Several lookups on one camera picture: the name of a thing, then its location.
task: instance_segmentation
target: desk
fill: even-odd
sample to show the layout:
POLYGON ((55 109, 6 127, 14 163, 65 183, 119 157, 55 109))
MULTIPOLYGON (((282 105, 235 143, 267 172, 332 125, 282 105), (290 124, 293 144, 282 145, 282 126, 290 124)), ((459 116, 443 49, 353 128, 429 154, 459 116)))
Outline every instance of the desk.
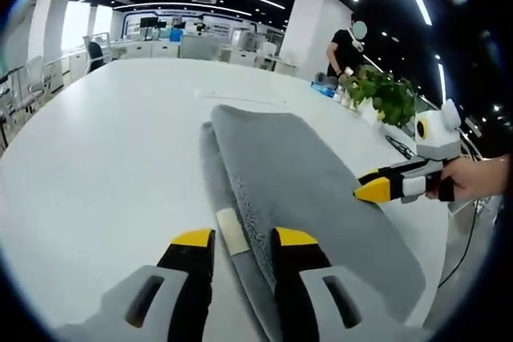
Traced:
MULTIPOLYGON (((300 79, 222 62, 111 62, 57 95, 0 159, 6 266, 50 326, 91 316, 104 292, 155 264, 174 236, 216 228, 199 140, 220 103, 301 116, 356 175, 404 160, 381 133, 300 79)), ((446 205, 422 197, 383 210, 426 276, 408 320, 422 324, 442 273, 446 205)), ((259 341, 220 239, 204 341, 259 341)))

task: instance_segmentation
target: white table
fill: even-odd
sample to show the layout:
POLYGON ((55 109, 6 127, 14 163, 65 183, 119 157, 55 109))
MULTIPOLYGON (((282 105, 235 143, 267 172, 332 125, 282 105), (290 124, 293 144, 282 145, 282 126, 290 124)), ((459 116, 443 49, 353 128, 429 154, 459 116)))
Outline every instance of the white table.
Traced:
MULTIPOLYGON (((155 264, 174 236, 216 227, 199 138, 219 103, 301 116, 356 175, 403 160, 381 133, 307 82, 221 62, 112 62, 51 100, 0 159, 6 266, 51 327, 91 316, 105 291, 155 264)), ((383 208, 426 276, 408 320, 422 324, 442 272, 446 205, 421 198, 383 208)), ((204 340, 260 340, 217 238, 204 340)))

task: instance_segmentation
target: black shirt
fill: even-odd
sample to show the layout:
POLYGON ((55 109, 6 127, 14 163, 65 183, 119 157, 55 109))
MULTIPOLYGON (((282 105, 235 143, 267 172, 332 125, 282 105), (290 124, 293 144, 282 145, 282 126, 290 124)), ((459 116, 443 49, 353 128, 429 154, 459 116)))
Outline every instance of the black shirt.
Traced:
MULTIPOLYGON (((348 30, 337 31, 331 39, 331 43, 338 44, 338 48, 335 50, 335 58, 342 72, 346 67, 355 70, 362 63, 362 54, 353 46, 353 38, 351 38, 348 30)), ((335 70, 331 67, 331 63, 328 67, 328 76, 337 76, 335 70)))

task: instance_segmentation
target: white tape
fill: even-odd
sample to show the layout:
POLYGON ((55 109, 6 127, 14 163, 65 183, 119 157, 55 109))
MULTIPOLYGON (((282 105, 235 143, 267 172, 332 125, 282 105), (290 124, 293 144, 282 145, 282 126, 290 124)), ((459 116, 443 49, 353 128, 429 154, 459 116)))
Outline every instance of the white tape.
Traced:
POLYGON ((224 208, 216 213, 216 217, 230 256, 249 251, 248 241, 235 211, 231 207, 224 208))

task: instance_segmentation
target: gray cloth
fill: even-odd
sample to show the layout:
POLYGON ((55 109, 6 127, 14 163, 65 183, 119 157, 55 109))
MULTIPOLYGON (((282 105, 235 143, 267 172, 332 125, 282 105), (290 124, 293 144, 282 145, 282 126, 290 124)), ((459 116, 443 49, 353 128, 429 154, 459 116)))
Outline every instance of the gray cloth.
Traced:
POLYGON ((265 278, 274 289, 269 236, 277 226, 315 237, 332 265, 383 295, 395 319, 409 316, 425 287, 418 261, 377 205, 353 197, 357 178, 302 119, 218 106, 204 125, 201 148, 214 210, 236 209, 262 273, 235 264, 260 322, 269 318, 259 314, 266 308, 276 315, 271 297, 263 300, 252 288, 265 278))

